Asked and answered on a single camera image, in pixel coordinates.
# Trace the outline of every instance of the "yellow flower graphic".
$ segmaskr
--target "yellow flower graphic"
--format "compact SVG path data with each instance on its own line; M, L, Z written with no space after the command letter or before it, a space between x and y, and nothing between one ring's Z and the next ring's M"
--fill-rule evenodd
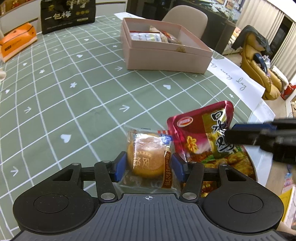
M187 146L188 149L192 152L197 152L197 146L196 146L196 139L192 138L191 136L187 136Z

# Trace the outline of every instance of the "curtain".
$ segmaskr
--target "curtain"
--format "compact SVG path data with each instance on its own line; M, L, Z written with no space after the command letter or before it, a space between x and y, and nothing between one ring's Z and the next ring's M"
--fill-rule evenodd
M270 44L283 18L284 13L265 0L246 0L237 26L240 29L253 26Z
M288 35L277 51L271 65L275 65L287 77L292 80L296 74L296 23L293 22Z

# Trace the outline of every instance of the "beige chair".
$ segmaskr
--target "beige chair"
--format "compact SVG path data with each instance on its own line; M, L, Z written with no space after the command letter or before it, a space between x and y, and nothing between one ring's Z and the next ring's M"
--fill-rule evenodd
M179 5L173 7L162 21L180 24L200 39L207 26L207 15L193 7Z

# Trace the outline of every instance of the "open cardboard box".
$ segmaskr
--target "open cardboard box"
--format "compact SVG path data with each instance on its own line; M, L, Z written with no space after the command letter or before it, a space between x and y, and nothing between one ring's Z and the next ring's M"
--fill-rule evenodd
M164 30L183 45L132 40L130 31L147 32L150 26ZM186 28L150 19L124 18L121 41L127 69L168 70L204 74L213 52ZM180 47L185 53L178 52Z

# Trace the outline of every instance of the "brand logo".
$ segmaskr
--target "brand logo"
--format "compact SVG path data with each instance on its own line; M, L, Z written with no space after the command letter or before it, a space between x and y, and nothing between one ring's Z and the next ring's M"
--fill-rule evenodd
M192 117L183 117L182 119L180 119L177 122L177 126L178 127L185 127L190 125L193 122L193 118Z

